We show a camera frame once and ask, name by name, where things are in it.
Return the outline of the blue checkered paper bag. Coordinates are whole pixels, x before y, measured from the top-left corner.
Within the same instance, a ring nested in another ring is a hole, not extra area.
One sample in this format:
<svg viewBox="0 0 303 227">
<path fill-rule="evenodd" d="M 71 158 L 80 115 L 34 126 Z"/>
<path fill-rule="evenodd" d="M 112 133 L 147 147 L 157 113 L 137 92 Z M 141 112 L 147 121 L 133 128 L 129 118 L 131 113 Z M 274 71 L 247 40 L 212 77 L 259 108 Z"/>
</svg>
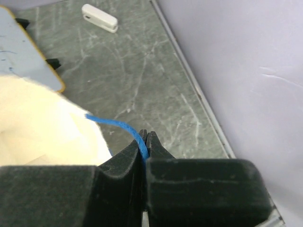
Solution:
<svg viewBox="0 0 303 227">
<path fill-rule="evenodd" d="M 0 77 L 0 164 L 101 165 L 112 156 L 99 124 L 128 131 L 149 156 L 141 136 L 124 122 L 97 118 L 30 79 Z"/>
</svg>

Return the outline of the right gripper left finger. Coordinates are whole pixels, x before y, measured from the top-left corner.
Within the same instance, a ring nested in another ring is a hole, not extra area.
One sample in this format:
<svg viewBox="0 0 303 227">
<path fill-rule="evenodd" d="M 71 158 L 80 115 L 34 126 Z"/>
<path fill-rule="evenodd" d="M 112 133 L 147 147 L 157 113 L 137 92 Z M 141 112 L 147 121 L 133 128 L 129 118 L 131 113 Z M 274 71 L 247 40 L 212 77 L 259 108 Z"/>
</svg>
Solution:
<svg viewBox="0 0 303 227">
<path fill-rule="evenodd" d="M 99 166 L 3 166 L 3 227 L 140 227 L 143 167 L 136 141 Z"/>
</svg>

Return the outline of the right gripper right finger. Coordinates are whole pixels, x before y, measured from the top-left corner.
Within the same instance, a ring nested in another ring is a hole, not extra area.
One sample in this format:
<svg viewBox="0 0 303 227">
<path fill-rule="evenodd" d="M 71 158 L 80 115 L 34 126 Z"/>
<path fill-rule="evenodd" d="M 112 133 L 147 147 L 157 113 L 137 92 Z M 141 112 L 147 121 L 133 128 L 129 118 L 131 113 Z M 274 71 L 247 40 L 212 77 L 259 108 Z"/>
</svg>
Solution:
<svg viewBox="0 0 303 227">
<path fill-rule="evenodd" d="M 147 135 L 151 227 L 254 227 L 272 205 L 259 170 L 245 159 L 179 159 Z"/>
</svg>

